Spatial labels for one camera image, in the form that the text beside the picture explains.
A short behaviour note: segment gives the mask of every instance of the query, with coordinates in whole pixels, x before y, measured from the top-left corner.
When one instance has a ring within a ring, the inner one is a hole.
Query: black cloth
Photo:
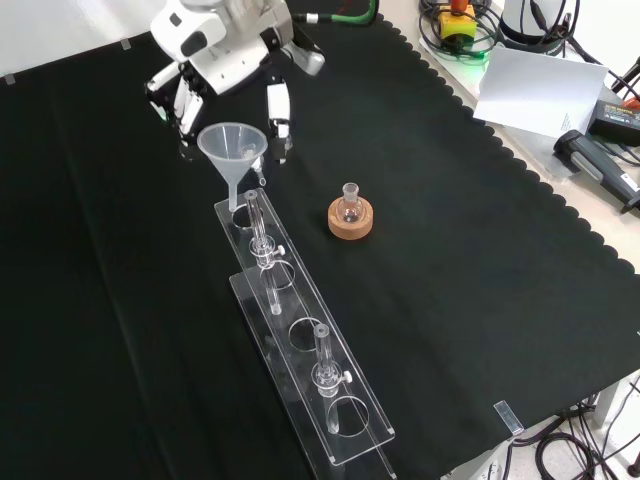
[[[328,63],[277,61],[295,149],[267,193],[395,427],[398,476],[508,438],[500,400],[528,426],[637,369],[629,265],[389,26],[309,33]],[[226,186],[178,158],[142,89],[167,59],[131,43],[0,89],[0,477],[305,478],[228,286]],[[266,131],[265,112],[254,84],[208,115]],[[375,208],[354,243],[326,220],[347,181]]]

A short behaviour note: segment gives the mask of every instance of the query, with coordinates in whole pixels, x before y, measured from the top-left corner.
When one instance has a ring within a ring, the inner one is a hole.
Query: black device
[[[640,187],[600,147],[577,130],[558,139],[556,156],[570,170],[582,170],[620,200],[626,213],[640,204]]]
[[[611,143],[640,146],[640,110],[598,100],[589,133]]]

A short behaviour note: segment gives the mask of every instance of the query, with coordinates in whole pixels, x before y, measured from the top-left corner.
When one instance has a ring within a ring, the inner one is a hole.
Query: plastic funnel
[[[198,135],[198,147],[229,184],[229,210],[238,208],[238,183],[268,147],[267,137],[243,123],[217,123]]]

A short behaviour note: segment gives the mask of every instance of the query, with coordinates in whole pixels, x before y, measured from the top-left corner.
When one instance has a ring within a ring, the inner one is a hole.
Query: acrylic stand
[[[215,207],[243,270],[231,285],[316,478],[396,478],[395,432],[269,199],[237,204]]]

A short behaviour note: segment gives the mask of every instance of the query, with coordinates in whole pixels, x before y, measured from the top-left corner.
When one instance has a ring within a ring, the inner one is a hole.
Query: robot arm
[[[294,33],[285,0],[168,0],[151,32],[173,63],[147,84],[147,95],[183,145],[195,142],[208,97],[242,88],[266,67],[272,151],[285,161],[292,145],[289,92],[269,56],[285,48],[311,75],[324,65],[317,46],[299,29]]]

